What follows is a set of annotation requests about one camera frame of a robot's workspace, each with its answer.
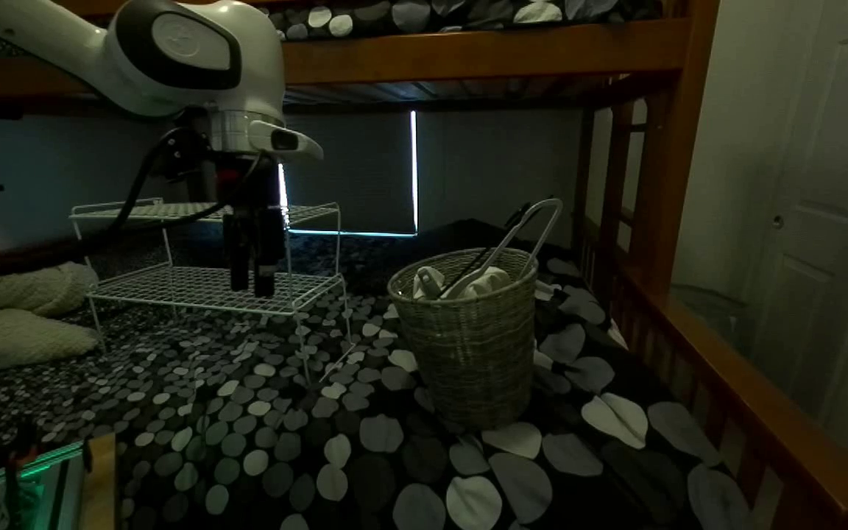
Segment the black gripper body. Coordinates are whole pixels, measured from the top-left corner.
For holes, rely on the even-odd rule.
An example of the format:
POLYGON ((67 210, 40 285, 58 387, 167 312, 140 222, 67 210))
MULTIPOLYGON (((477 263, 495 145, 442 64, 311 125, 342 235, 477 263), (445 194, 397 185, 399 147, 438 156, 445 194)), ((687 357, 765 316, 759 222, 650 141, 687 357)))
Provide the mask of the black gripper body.
POLYGON ((215 198, 230 207, 223 235, 233 256, 283 256, 276 163, 271 156, 215 156, 215 198))

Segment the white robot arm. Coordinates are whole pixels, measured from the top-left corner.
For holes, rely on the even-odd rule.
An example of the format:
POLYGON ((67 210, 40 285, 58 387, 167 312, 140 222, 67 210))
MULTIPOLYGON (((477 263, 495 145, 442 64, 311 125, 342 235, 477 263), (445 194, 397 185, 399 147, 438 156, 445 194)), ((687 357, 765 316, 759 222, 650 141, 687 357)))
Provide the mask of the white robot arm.
POLYGON ((323 147, 283 116, 283 38, 267 11, 248 0, 123 0, 98 27, 58 0, 0 0, 0 38, 129 116, 204 113, 215 169, 251 169, 230 198, 230 284, 260 298, 276 292, 276 163, 321 160, 323 147))

